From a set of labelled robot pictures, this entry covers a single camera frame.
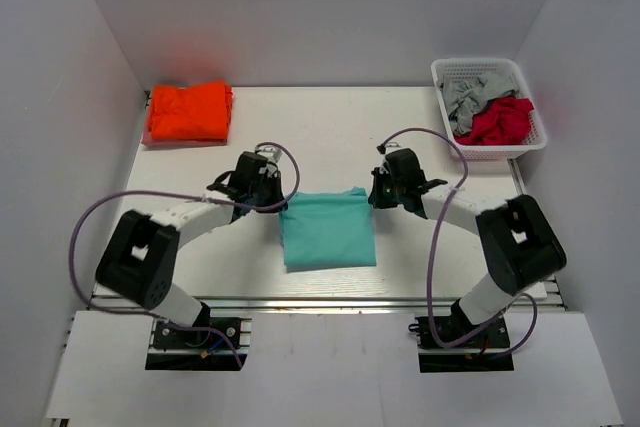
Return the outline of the teal t shirt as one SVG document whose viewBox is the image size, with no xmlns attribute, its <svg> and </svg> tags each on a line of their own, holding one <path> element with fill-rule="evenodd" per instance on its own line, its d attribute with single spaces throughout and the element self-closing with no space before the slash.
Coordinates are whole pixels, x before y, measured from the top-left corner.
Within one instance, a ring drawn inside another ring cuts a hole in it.
<svg viewBox="0 0 640 427">
<path fill-rule="evenodd" d="M 284 265 L 289 272 L 377 265 L 366 190 L 298 192 L 279 214 Z"/>
</svg>

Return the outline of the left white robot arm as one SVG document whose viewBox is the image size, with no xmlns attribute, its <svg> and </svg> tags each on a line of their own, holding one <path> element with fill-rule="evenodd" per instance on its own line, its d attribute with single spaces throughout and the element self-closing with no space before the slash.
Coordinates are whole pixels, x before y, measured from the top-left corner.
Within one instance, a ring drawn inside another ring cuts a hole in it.
<svg viewBox="0 0 640 427">
<path fill-rule="evenodd" d="M 243 152 L 233 170 L 207 187 L 214 197 L 187 197 L 167 210 L 125 212 L 116 224 L 96 270 L 97 283 L 155 317 L 177 325 L 188 345 L 211 334 L 210 308 L 173 282 L 179 250 L 250 211 L 279 213 L 287 208 L 278 168 L 284 149 L 260 144 Z"/>
</svg>

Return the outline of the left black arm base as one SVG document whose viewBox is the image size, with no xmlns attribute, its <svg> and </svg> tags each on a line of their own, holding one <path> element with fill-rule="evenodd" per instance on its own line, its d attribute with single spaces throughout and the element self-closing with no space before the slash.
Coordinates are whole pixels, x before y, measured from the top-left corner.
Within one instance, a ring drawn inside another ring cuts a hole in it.
<svg viewBox="0 0 640 427">
<path fill-rule="evenodd" d="M 210 332 L 188 332 L 154 321 L 146 354 L 147 371 L 239 372 L 248 357 L 251 318 L 213 314 L 210 327 L 222 332 L 233 345 L 237 362 L 226 341 Z"/>
</svg>

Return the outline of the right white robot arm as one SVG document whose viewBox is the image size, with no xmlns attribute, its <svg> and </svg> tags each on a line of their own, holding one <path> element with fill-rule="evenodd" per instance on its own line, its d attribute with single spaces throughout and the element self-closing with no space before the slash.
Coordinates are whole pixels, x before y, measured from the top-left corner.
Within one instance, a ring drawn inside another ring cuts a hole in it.
<svg viewBox="0 0 640 427">
<path fill-rule="evenodd" d="M 443 224 L 480 239 L 487 274 L 436 322 L 428 307 L 429 333 L 443 347 L 472 346 L 484 338 L 491 320 L 505 312 L 531 285 L 560 271 L 567 256 L 559 239 L 531 196 L 511 199 L 475 197 L 443 179 L 429 180 L 415 152 L 381 145 L 382 165 L 372 170 L 369 204 L 378 210 L 402 207 L 434 220 L 427 266 L 427 302 L 432 302 L 435 250 Z"/>
</svg>

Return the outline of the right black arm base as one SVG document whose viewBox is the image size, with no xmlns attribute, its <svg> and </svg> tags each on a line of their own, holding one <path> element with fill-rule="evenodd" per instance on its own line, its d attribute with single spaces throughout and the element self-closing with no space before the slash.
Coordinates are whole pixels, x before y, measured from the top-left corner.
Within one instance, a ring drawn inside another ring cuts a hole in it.
<svg viewBox="0 0 640 427">
<path fill-rule="evenodd" d="M 418 316 L 409 325 L 418 351 L 422 374 L 496 373 L 514 370 L 511 339 L 504 312 L 474 336 L 476 328 L 462 319 L 460 312 L 435 315 L 433 326 L 428 316 Z"/>
</svg>

